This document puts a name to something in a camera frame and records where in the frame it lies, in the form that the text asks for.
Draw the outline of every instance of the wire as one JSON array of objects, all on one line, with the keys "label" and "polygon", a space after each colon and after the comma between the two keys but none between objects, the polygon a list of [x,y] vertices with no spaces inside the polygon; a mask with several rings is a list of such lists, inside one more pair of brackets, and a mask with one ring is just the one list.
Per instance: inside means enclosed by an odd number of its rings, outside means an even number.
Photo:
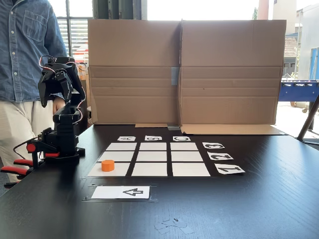
[{"label": "wire", "polygon": [[76,109],[80,112],[81,118],[80,118],[77,122],[75,122],[74,124],[80,122],[80,121],[82,120],[82,118],[83,118],[83,114],[82,114],[82,112],[81,112],[81,110],[80,110],[81,104],[82,104],[82,103],[85,101],[85,99],[86,99],[86,94],[85,94],[85,91],[84,91],[84,89],[83,89],[83,86],[82,86],[82,90],[83,90],[83,92],[84,92],[84,99],[79,103],[78,107],[76,108]]},{"label": "wire", "polygon": [[67,64],[72,63],[75,64],[81,71],[86,71],[88,69],[88,66],[84,62],[75,63],[73,61],[67,62]]},{"label": "wire", "polygon": [[46,67],[46,66],[42,66],[42,65],[41,65],[42,57],[44,57],[44,56],[41,56],[41,57],[40,57],[39,66],[40,66],[42,69],[49,70],[49,71],[53,71],[53,72],[55,73],[55,71],[54,71],[53,69],[51,69],[50,67]]},{"label": "wire", "polygon": [[30,142],[31,140],[34,140],[34,139],[36,139],[36,138],[37,138],[37,137],[34,137],[34,138],[32,138],[32,139],[28,139],[27,141],[25,141],[25,142],[23,142],[23,143],[17,145],[16,147],[13,148],[13,151],[14,151],[17,155],[19,155],[21,158],[25,159],[25,157],[23,157],[21,154],[19,154],[19,153],[16,151],[16,149],[19,148],[20,146],[24,145],[25,143],[28,143],[28,142]]}]

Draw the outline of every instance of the black table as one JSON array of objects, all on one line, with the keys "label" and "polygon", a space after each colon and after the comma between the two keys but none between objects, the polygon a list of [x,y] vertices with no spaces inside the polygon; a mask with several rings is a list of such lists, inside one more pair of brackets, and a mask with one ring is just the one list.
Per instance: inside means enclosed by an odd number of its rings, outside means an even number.
[{"label": "black table", "polygon": [[[80,136],[76,167],[42,165],[0,197],[3,239],[318,239],[319,152],[287,135],[190,136],[222,143],[246,173],[205,178],[86,178],[118,136],[181,135],[167,128],[94,126]],[[158,202],[82,201],[96,185],[155,185]],[[156,216],[195,231],[160,235]]]}]

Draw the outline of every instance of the orange block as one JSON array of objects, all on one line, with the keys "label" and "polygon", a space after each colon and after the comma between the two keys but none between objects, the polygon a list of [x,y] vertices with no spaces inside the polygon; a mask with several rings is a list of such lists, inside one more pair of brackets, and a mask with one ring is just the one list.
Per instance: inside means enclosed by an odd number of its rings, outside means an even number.
[{"label": "orange block", "polygon": [[102,161],[102,171],[103,172],[111,172],[115,168],[115,163],[113,160],[104,160]]}]

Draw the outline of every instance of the tape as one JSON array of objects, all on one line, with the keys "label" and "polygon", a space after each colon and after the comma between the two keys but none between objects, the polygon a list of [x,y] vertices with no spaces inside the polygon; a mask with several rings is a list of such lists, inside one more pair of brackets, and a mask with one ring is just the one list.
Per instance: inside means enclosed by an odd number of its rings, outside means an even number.
[{"label": "tape", "polygon": [[179,67],[171,67],[171,85],[177,86]]}]

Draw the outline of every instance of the man's hand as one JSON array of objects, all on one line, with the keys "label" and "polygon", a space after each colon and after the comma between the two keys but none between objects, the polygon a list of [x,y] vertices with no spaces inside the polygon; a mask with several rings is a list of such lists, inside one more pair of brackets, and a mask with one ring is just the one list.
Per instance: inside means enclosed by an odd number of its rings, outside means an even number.
[{"label": "man's hand", "polygon": [[55,114],[63,106],[65,106],[64,99],[62,99],[58,96],[55,97],[55,99],[53,101],[53,114]]}]

